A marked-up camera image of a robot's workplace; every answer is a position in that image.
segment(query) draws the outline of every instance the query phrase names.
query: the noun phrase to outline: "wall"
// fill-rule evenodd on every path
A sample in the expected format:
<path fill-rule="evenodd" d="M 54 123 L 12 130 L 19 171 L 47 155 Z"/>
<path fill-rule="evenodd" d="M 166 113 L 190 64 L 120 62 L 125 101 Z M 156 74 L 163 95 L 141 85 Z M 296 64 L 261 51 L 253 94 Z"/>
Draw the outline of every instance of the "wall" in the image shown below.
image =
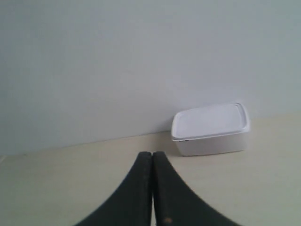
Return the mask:
<path fill-rule="evenodd" d="M 3 0 L 0 154 L 170 129 L 241 100 L 301 110 L 301 1 Z"/>

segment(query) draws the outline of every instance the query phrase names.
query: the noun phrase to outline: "black rubber pad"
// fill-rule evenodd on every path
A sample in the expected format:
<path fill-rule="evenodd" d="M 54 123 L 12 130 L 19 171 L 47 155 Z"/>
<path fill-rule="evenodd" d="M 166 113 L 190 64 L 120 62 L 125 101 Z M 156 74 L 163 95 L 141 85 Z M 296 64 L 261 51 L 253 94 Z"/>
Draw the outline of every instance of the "black rubber pad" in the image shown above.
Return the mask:
<path fill-rule="evenodd" d="M 139 153 L 117 190 L 77 226 L 150 226 L 151 165 L 151 153 Z"/>
<path fill-rule="evenodd" d="M 157 226 L 238 226 L 201 200 L 164 152 L 153 153 L 153 184 Z"/>

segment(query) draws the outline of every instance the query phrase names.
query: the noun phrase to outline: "table surface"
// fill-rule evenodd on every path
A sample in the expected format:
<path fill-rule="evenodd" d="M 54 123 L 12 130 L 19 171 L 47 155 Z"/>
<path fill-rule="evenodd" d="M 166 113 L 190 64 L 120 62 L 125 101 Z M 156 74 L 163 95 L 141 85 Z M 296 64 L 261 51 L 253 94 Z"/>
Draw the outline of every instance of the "table surface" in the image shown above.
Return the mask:
<path fill-rule="evenodd" d="M 165 132 L 0 156 L 1 226 L 76 224 L 112 194 L 140 151 L 165 151 L 188 186 L 237 223 L 299 225 L 300 140 L 301 114 L 291 114 L 253 120 L 251 147 L 236 153 L 181 157 Z"/>

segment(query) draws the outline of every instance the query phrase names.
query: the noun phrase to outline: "container lid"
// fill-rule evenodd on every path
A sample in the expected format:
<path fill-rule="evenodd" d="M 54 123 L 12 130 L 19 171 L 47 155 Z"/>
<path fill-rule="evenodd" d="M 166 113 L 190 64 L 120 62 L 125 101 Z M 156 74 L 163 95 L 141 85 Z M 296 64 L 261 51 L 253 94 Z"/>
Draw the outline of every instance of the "container lid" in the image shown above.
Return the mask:
<path fill-rule="evenodd" d="M 173 140 L 192 140 L 244 132 L 249 119 L 240 103 L 214 105 L 179 112 L 174 117 Z"/>

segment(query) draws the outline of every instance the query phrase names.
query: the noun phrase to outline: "white plastic container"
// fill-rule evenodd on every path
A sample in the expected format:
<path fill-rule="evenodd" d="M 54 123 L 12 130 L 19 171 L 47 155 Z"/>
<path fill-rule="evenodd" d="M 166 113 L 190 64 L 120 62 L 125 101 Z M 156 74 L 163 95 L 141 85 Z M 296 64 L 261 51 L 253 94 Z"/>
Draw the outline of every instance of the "white plastic container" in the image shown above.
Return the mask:
<path fill-rule="evenodd" d="M 249 132 L 246 108 L 232 103 L 179 112 L 171 134 L 182 155 L 206 155 L 245 150 Z"/>

